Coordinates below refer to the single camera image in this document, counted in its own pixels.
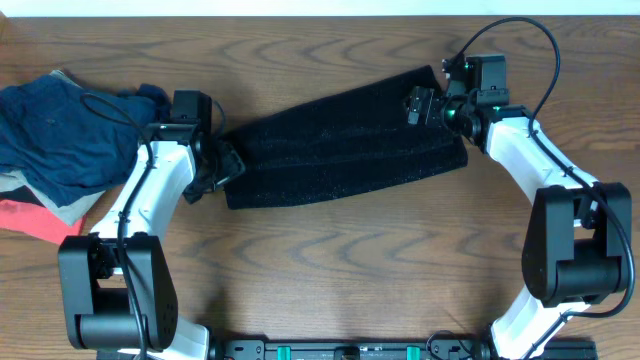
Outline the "black sparkly knit garment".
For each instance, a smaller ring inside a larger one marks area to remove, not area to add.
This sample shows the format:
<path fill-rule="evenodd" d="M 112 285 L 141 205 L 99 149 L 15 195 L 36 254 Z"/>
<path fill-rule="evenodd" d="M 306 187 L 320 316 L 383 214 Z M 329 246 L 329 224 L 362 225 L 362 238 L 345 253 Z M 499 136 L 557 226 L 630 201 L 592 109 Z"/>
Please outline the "black sparkly knit garment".
<path fill-rule="evenodd" d="M 465 167 L 460 137 L 436 122 L 409 123 L 404 101 L 416 86 L 441 91 L 424 66 L 226 133 L 246 166 L 224 187 L 228 207 L 317 203 Z"/>

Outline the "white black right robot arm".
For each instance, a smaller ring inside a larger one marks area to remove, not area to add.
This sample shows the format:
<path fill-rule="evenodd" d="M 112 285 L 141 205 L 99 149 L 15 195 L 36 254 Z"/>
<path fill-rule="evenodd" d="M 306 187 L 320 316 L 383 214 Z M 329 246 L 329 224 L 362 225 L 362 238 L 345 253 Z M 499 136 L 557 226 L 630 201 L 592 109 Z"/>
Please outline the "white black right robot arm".
<path fill-rule="evenodd" d="M 531 111 L 483 91 L 438 96 L 415 87 L 408 121 L 441 125 L 499 163 L 532 204 L 521 256 L 524 287 L 490 326 L 487 348 L 500 359 L 547 353 L 574 318 L 622 312 L 635 290 L 631 194 L 576 167 L 543 133 Z"/>

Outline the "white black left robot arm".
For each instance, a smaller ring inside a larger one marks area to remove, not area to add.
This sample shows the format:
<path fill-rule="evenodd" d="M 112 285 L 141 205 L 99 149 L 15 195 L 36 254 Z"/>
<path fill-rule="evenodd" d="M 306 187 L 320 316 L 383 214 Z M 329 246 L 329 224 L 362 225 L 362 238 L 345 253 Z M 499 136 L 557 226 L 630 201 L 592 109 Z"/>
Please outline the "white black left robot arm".
<path fill-rule="evenodd" d="M 67 237 L 58 266 L 67 336 L 107 358 L 207 359 L 211 334 L 179 313 L 163 242 L 179 199 L 219 188 L 245 164 L 227 141 L 142 142 L 108 213 L 84 236 Z"/>

